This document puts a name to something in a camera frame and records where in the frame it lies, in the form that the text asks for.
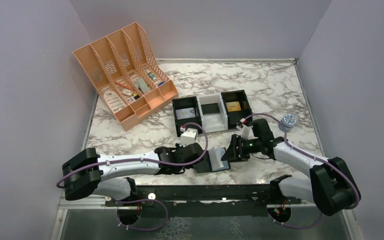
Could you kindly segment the black leather card holder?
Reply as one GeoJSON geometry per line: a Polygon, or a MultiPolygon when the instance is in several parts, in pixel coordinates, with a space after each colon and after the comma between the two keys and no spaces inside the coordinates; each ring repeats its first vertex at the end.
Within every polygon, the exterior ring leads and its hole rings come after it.
{"type": "Polygon", "coordinates": [[[227,160],[222,160],[225,153],[226,148],[224,147],[212,147],[193,168],[200,174],[230,170],[230,163],[227,160]]]}

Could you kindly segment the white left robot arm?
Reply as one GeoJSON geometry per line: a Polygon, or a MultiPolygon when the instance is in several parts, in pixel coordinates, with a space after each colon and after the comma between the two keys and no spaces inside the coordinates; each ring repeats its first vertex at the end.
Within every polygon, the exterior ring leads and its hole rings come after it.
{"type": "Polygon", "coordinates": [[[198,143],[160,146],[133,155],[98,154],[89,147],[62,165],[63,177],[56,186],[63,189],[67,201],[100,195],[114,197],[129,206],[138,194],[133,175],[178,175],[187,169],[207,173],[210,161],[209,151],[198,143]]]}

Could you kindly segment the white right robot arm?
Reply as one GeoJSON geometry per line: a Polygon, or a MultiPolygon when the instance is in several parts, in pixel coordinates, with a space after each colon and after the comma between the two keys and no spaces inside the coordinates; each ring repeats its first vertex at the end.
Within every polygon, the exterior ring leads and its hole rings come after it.
{"type": "Polygon", "coordinates": [[[262,153],[303,173],[299,179],[283,175],[270,182],[269,199],[280,204],[287,198],[314,203],[326,216],[355,208],[361,194],[351,172],[340,157],[326,158],[292,145],[285,137],[275,137],[266,119],[242,121],[241,134],[234,134],[221,157],[223,162],[247,161],[262,153]]]}

